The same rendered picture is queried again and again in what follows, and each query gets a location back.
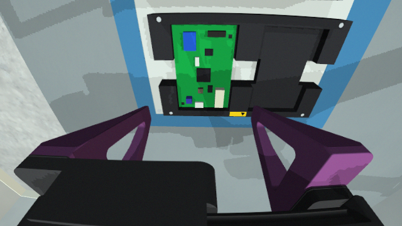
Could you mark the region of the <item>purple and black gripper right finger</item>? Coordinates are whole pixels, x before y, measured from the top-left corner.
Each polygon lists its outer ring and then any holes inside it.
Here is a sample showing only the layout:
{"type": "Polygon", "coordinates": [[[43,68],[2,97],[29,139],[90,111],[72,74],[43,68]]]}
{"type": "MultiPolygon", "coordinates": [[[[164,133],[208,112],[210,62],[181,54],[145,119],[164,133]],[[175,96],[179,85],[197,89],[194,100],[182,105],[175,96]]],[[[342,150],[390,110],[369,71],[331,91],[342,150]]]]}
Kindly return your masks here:
{"type": "Polygon", "coordinates": [[[310,188],[346,186],[373,159],[372,153],[358,141],[256,105],[251,124],[272,212],[289,211],[310,188]],[[264,127],[295,150],[288,171],[264,127]]]}

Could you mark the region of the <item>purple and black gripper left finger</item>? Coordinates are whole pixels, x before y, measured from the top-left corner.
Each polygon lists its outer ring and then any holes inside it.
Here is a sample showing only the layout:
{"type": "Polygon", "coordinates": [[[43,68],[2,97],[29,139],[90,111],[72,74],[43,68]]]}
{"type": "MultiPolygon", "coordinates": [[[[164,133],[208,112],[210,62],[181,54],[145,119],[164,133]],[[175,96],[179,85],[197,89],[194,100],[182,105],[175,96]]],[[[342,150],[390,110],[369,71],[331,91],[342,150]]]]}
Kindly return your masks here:
{"type": "Polygon", "coordinates": [[[144,106],[117,118],[42,142],[31,154],[107,159],[107,150],[138,127],[122,160],[143,160],[150,124],[149,107],[144,106]]]}

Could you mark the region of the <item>green circuit board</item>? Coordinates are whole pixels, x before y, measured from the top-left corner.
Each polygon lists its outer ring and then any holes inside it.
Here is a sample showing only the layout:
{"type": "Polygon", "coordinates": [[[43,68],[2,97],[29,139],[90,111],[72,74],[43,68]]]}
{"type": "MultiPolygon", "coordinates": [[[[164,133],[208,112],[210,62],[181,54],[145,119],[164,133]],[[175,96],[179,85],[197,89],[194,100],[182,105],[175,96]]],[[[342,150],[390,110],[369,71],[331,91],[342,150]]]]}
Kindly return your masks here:
{"type": "Polygon", "coordinates": [[[228,107],[237,25],[171,27],[179,107],[228,107]]]}

